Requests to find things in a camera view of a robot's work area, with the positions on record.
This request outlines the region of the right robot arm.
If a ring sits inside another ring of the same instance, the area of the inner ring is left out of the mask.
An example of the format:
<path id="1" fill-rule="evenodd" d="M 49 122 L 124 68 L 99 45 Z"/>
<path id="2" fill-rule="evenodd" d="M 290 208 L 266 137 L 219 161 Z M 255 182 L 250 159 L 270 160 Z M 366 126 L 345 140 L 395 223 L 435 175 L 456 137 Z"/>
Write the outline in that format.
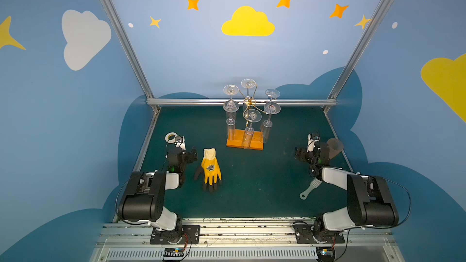
<path id="1" fill-rule="evenodd" d="M 310 192 L 322 183 L 337 186 L 347 193 L 347 205 L 316 217 L 312 238 L 317 243 L 336 241 L 346 230 L 356 228 L 391 229 L 404 224 L 411 215 L 412 198 L 409 191 L 408 212 L 400 219 L 389 183 L 400 184 L 384 177 L 362 175 L 330 166 L 330 147 L 321 141 L 309 141 L 306 147 L 295 148 L 295 159 L 309 165 L 313 177 L 308 188 L 300 193 L 306 200 Z"/>

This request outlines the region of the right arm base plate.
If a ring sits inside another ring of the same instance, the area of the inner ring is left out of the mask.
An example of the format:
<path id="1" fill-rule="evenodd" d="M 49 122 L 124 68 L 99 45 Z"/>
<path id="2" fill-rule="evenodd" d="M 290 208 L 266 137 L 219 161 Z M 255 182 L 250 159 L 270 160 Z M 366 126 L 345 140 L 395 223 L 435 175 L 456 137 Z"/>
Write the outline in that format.
<path id="1" fill-rule="evenodd" d="M 293 223 L 292 228 L 298 244 L 344 244 L 342 232 L 326 229 L 314 230 L 314 226 L 305 223 Z"/>

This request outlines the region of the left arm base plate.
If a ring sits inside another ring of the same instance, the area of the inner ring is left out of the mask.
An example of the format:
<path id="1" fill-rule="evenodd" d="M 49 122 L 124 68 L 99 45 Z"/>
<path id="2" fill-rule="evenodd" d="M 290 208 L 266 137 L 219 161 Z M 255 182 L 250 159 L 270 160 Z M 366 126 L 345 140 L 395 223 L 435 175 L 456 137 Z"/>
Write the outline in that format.
<path id="1" fill-rule="evenodd" d="M 199 238 L 199 225 L 182 224 L 171 231 L 153 228 L 149 243 L 151 245 L 197 245 Z"/>

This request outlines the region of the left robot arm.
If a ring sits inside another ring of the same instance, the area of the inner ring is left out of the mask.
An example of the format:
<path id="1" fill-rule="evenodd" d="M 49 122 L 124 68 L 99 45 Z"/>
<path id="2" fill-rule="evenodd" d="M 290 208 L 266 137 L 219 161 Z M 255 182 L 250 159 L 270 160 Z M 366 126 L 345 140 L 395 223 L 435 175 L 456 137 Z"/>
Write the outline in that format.
<path id="1" fill-rule="evenodd" d="M 184 185 L 186 166 L 197 161 L 197 150 L 174 147 L 168 150 L 166 159 L 167 171 L 131 174 L 118 199 L 116 214 L 125 223 L 152 227 L 152 245 L 187 245 L 194 229 L 184 227 L 181 218 L 165 207 L 165 193 Z"/>

